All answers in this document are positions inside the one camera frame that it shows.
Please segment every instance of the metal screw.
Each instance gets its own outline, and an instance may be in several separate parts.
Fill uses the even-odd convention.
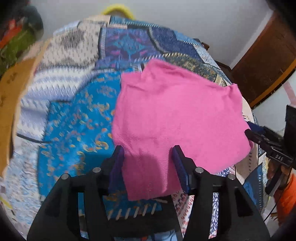
[[[197,173],[203,173],[203,168],[202,168],[202,167],[197,167],[197,168],[195,169],[195,171],[196,171]]]
[[[227,175],[227,177],[230,179],[230,180],[234,180],[235,179],[235,175],[233,175],[232,173],[229,173]]]
[[[63,175],[61,175],[61,178],[63,180],[66,180],[68,177],[69,177],[69,174],[67,174],[67,173],[64,173]]]
[[[94,173],[99,173],[101,171],[101,168],[100,167],[95,167],[94,169],[93,169],[93,172]]]

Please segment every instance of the folded fabric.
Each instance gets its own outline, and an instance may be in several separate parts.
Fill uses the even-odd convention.
[[[125,150],[129,200],[181,189],[170,155],[174,145],[210,173],[239,162],[252,145],[236,84],[221,87],[160,60],[148,62],[142,73],[121,75],[115,113],[112,135]]]

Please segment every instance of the human hand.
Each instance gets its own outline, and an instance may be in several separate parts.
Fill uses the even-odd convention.
[[[292,178],[292,174],[290,174],[290,167],[286,167],[285,165],[281,165],[278,161],[269,159],[268,162],[268,171],[267,171],[267,179],[272,179],[278,167],[281,166],[281,172],[284,174],[284,178],[281,181],[279,188],[285,188],[286,185],[290,182]]]

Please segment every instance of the brown wooden surface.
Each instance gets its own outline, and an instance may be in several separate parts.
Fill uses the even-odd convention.
[[[254,106],[276,88],[275,84],[284,81],[283,73],[287,73],[295,57],[295,36],[288,25],[274,14],[252,47],[233,68],[233,81],[238,84],[248,103]]]

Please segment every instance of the white wall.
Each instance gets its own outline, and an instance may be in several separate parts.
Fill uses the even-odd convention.
[[[287,80],[290,84],[294,95],[296,93],[296,71]],[[291,104],[283,86],[273,93],[267,100],[256,107],[253,112],[259,125],[267,126],[270,129],[279,132],[285,128],[286,122],[286,105]]]
[[[44,22],[44,36],[63,25],[99,14],[110,4],[128,6],[138,20],[199,38],[212,57],[231,65],[270,11],[265,0],[31,0]]]

